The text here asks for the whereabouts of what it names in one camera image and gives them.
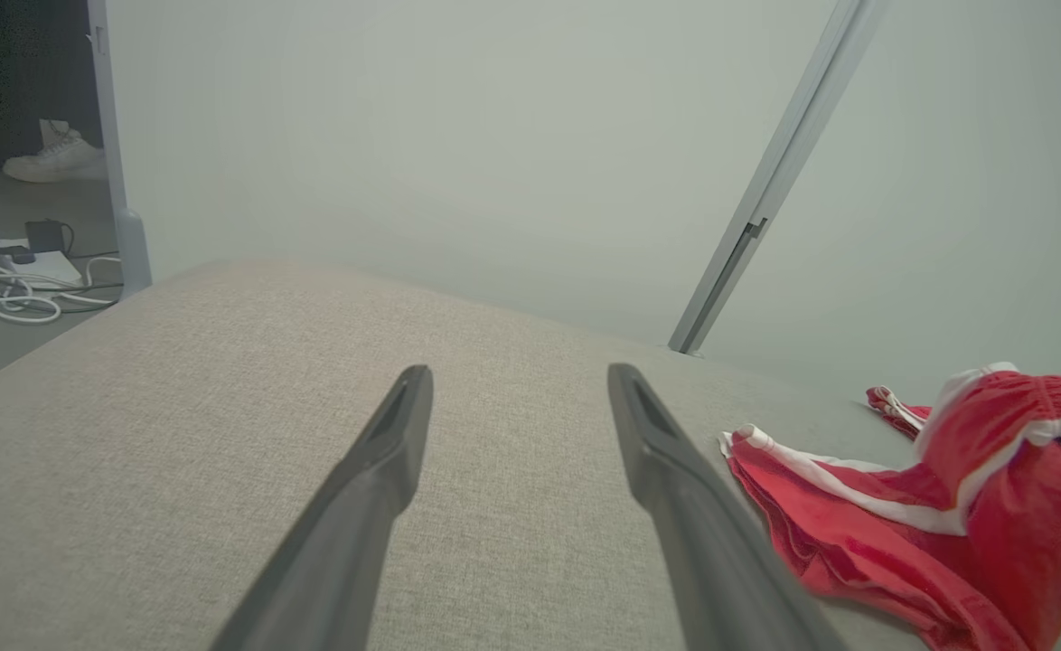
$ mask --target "charger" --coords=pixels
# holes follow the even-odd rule
[[[11,257],[15,264],[32,264],[36,262],[36,256],[34,252],[28,250],[27,247],[2,247],[0,248],[0,254]]]
[[[47,251],[64,252],[64,228],[65,223],[56,222],[55,218],[45,218],[42,222],[27,222],[25,235],[28,236],[28,250],[34,252],[34,254],[42,254],[42,252]]]

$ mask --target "red fabric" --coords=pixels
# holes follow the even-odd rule
[[[936,650],[1046,650],[1061,631],[1061,447],[1017,440],[1031,421],[1060,418],[1061,377],[998,371],[938,416],[911,469],[816,462],[869,497],[936,513],[957,507],[961,479],[994,453],[1015,450],[961,515],[967,535],[923,531],[829,494],[772,441],[756,447],[737,433],[729,465],[808,590],[903,617]]]
[[[895,399],[895,395],[888,387],[872,387],[867,390],[867,394],[869,394],[869,407],[881,412],[883,420],[888,421],[889,425],[898,428],[904,434],[904,436],[910,439],[915,439],[916,434],[920,434],[920,428],[912,425],[903,416],[901,416],[894,404],[899,404],[901,407],[907,408],[907,410],[915,414],[915,416],[922,418],[924,421],[927,421],[928,415],[932,414],[932,407],[912,407],[911,405],[900,402],[900,400]]]
[[[907,438],[916,439],[918,434],[920,434],[920,427],[914,426],[901,416],[898,405],[900,408],[906,408],[907,411],[915,414],[915,416],[922,418],[924,421],[927,421],[928,417],[932,416],[932,407],[916,407],[916,405],[904,404],[888,387],[872,387],[866,392],[867,397],[869,397],[869,407],[881,412],[883,420]]]

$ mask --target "metal rod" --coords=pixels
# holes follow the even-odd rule
[[[852,73],[864,57],[889,0],[839,0],[820,42],[807,61],[784,117],[711,257],[692,300],[667,346],[691,354],[699,350],[719,310],[744,272],[831,119]],[[758,228],[751,235],[751,227]]]

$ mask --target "white door frame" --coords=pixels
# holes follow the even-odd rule
[[[88,40],[92,42],[97,99],[101,103],[101,136],[105,139],[108,188],[112,195],[112,223],[117,227],[117,248],[121,251],[121,272],[125,281],[121,297],[125,299],[151,285],[154,276],[150,270],[145,227],[141,217],[129,209],[125,196],[125,172],[121,169],[121,141],[117,134],[117,107],[112,98],[112,66],[109,61],[105,0],[88,0]]]
[[[667,346],[695,354],[784,205],[890,0],[839,0]]]

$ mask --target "black power adapter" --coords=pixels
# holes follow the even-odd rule
[[[42,254],[46,251],[64,252],[64,223],[54,218],[47,218],[44,222],[27,222],[25,235],[28,236],[28,250],[35,254]]]

